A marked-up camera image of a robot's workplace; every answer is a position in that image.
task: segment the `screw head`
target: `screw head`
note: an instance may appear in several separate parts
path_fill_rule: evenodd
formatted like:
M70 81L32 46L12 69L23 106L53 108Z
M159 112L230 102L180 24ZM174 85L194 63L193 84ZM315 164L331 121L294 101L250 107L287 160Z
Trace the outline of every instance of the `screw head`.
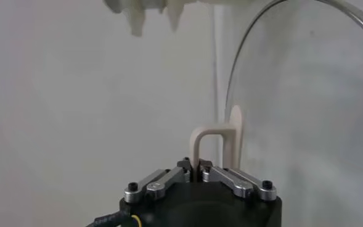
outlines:
M263 181L262 187L263 187L263 189L271 190L271 189L273 189L273 182L272 181Z
M128 184L128 190L130 192L136 192L138 188L139 188L139 185L136 182L132 182L132 183Z

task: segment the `yellow wire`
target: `yellow wire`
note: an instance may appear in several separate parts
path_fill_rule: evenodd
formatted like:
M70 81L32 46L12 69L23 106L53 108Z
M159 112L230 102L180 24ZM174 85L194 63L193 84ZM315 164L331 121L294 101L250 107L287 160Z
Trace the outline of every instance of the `yellow wire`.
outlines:
M132 215L131 217L134 218L137 221L138 227L143 227L142 221L140 221L140 218L138 216Z

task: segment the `black screw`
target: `black screw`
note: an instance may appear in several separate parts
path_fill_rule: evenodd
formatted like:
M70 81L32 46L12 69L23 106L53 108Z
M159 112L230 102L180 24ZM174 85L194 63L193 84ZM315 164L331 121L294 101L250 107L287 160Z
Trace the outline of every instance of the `black screw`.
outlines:
M273 182L272 181L263 181L262 187L263 187L263 189L271 190L271 189L273 189Z
M205 171L206 171L206 172L210 172L211 167L209 167L209 166L205 166L205 167L204 167L204 169L205 169Z
M128 184L128 191L130 191L130 192L136 192L138 188L139 188L139 186L137 185L136 182L132 182L132 183Z

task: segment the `white plastic tab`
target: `white plastic tab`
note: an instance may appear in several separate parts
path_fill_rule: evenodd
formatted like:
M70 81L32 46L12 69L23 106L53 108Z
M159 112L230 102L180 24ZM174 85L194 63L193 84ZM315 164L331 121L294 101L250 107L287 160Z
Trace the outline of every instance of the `white plastic tab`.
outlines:
M222 148L222 167L239 168L240 151L243 137L243 118L242 111L238 105L233 106L229 122L211 126L203 126L194 130L189 144L190 160L194 169L196 169L199 164L200 141L206 135L213 134L222 136L224 140Z

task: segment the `black cable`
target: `black cable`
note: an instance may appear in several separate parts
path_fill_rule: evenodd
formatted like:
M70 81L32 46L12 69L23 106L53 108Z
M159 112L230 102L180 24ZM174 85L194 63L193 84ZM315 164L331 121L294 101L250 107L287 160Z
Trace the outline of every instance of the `black cable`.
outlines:
M94 222L87 225L87 227L115 227L121 225L129 218L130 218L129 214L127 214L126 212L119 211L111 215L95 218Z

